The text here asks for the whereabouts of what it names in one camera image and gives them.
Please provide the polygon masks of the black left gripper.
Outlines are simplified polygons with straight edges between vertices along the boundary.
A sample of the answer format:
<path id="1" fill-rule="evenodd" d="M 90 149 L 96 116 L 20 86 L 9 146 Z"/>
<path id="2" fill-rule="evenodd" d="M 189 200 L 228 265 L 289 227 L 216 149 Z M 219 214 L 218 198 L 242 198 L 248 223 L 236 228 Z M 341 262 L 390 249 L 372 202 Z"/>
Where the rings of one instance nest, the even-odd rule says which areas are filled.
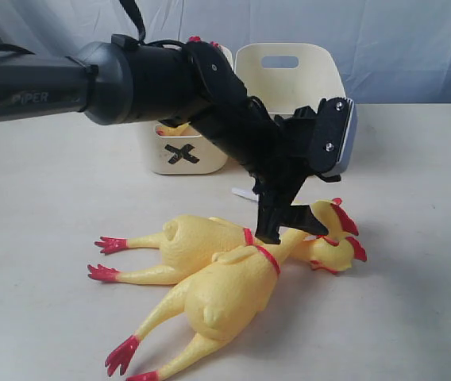
<path id="1" fill-rule="evenodd" d="M 217 45 L 190 40 L 181 54 L 192 81 L 181 119 L 255 179 L 256 238 L 279 244 L 281 226 L 327 235 L 329 230 L 309 205 L 291 205 L 306 178 L 315 173 L 307 157 L 315 112 L 305 107 L 292 118 L 272 119 L 263 102 L 248 94 Z"/>

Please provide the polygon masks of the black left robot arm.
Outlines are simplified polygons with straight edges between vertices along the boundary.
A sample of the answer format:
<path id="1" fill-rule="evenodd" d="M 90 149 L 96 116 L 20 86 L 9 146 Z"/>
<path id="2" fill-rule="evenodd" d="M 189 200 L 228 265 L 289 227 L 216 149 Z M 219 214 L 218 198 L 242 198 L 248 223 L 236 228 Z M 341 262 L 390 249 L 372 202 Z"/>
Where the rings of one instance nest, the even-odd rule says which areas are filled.
<path id="1" fill-rule="evenodd" d="M 254 178 L 259 239 L 278 243 L 282 226 L 328 232 L 309 206 L 293 203 L 317 171 L 308 156 L 316 114 L 270 117 L 213 44 L 142 44 L 115 34 L 62 58 L 0 44 L 0 121 L 68 112 L 100 125 L 187 123 Z"/>

